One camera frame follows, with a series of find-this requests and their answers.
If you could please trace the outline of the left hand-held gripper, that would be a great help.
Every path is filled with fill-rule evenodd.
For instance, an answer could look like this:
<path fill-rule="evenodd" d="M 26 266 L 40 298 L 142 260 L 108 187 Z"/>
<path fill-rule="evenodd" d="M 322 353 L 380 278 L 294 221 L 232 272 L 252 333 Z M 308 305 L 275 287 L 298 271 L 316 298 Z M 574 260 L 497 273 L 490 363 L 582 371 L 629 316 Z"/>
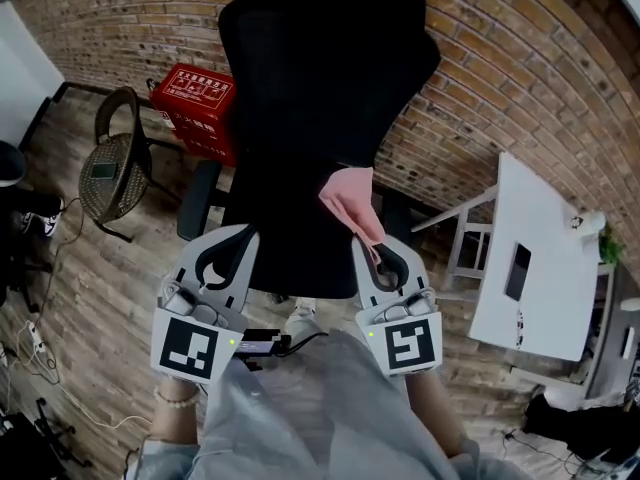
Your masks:
<path fill-rule="evenodd" d="M 242 309 L 259 244 L 256 229 L 240 224 L 219 227 L 184 247 L 157 296 L 154 370 L 195 384 L 220 379 L 248 327 Z M 206 283 L 204 270 L 218 252 L 225 280 Z"/>

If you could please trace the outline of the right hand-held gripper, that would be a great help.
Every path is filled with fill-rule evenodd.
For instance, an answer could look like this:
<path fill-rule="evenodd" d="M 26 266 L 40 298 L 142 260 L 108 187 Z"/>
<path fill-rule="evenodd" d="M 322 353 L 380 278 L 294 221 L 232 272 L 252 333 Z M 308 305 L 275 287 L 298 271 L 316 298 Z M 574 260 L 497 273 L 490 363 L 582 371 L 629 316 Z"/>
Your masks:
<path fill-rule="evenodd" d="M 442 364 L 442 317 L 419 253 L 387 234 L 376 246 L 380 262 L 354 236 L 351 242 L 361 310 L 355 321 L 386 377 Z"/>

